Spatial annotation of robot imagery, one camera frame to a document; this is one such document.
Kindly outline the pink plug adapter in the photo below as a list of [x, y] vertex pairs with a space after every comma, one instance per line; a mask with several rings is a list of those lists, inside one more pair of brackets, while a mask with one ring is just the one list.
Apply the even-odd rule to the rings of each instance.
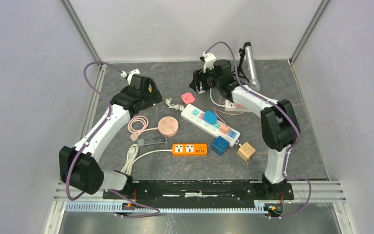
[[195, 101], [195, 97], [191, 92], [186, 92], [182, 94], [181, 99], [185, 105], [192, 104]]

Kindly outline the long white power strip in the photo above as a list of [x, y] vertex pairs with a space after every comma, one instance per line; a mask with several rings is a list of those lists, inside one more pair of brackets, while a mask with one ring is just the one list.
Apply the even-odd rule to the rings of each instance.
[[225, 135], [219, 131], [220, 125], [223, 122], [217, 119], [217, 122], [214, 125], [211, 125], [203, 120], [203, 115], [204, 111], [200, 110], [192, 104], [188, 104], [181, 112], [182, 118], [215, 138], [217, 138], [218, 136], [222, 136], [229, 142], [230, 147], [233, 147], [234, 145], [237, 145], [239, 143], [239, 137], [241, 135], [239, 131], [230, 126], [230, 131], [227, 135]]

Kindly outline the pink round power socket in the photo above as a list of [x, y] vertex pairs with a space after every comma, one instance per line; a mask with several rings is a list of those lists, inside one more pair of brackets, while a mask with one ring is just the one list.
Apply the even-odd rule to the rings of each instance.
[[159, 120], [157, 127], [161, 135], [172, 137], [178, 133], [179, 123], [176, 118], [166, 116]]

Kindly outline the light blue cube adapter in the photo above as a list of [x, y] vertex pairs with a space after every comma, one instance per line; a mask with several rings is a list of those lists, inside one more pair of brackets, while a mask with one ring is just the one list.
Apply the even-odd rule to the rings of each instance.
[[203, 120], [211, 125], [214, 125], [217, 122], [217, 115], [212, 111], [206, 111], [203, 115]]

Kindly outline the small white power strip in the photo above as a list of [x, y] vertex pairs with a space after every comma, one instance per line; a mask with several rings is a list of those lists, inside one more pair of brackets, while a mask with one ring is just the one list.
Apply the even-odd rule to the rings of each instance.
[[225, 101], [224, 109], [229, 112], [248, 112], [248, 109], [244, 106], [230, 102], [229, 100]]

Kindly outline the salmon small cube adapter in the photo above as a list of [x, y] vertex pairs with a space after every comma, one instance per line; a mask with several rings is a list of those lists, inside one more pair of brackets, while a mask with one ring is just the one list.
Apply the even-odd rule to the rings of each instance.
[[222, 123], [222, 124], [220, 125], [219, 131], [220, 131], [221, 133], [227, 135], [228, 132], [230, 131], [230, 126], [228, 126], [228, 125]]

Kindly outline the blue cube socket adapter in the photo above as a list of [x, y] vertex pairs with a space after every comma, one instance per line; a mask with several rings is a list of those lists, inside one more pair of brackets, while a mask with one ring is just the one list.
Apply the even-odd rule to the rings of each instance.
[[226, 149], [229, 147], [229, 142], [222, 136], [218, 136], [215, 141], [211, 144], [211, 150], [217, 155], [222, 156]]

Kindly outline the beige dragon cube adapter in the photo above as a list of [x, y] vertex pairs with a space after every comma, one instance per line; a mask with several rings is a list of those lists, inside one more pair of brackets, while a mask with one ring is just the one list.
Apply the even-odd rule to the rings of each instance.
[[237, 150], [238, 156], [244, 161], [249, 161], [250, 158], [255, 154], [256, 149], [250, 145], [248, 142], [244, 144], [239, 143], [239, 148]]

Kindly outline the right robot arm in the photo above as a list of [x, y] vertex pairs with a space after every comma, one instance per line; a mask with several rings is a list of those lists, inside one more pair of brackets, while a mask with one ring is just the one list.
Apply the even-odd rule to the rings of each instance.
[[267, 98], [233, 75], [231, 62], [226, 59], [205, 60], [201, 69], [193, 72], [189, 87], [195, 92], [217, 89], [225, 99], [239, 104], [261, 120], [262, 138], [269, 147], [268, 164], [262, 175], [262, 194], [276, 198], [286, 182], [286, 163], [292, 146], [300, 136], [299, 123], [292, 103]]

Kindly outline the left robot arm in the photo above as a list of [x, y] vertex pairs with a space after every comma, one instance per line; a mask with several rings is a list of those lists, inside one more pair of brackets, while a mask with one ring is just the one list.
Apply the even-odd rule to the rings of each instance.
[[114, 136], [140, 111], [162, 102], [163, 98], [152, 78], [130, 75], [129, 84], [110, 101], [99, 122], [73, 147], [59, 151], [60, 179], [66, 189], [74, 187], [93, 195], [99, 190], [114, 190], [121, 198], [133, 194], [129, 175], [104, 172], [98, 165], [101, 155]]

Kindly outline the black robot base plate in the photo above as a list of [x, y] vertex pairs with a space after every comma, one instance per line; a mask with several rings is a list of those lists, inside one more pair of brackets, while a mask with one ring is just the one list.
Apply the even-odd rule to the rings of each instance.
[[120, 193], [154, 208], [253, 208], [254, 201], [293, 200], [288, 182], [269, 189], [259, 180], [138, 180]]

